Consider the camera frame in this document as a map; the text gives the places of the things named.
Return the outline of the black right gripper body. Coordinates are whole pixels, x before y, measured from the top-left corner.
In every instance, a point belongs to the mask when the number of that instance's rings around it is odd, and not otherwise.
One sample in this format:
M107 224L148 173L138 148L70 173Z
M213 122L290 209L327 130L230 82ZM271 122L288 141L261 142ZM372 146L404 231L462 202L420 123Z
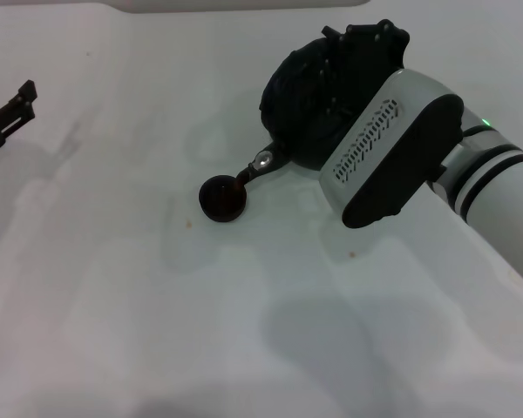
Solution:
M386 79L404 68L410 34L392 21L351 24L336 44L334 99L339 112L359 116Z

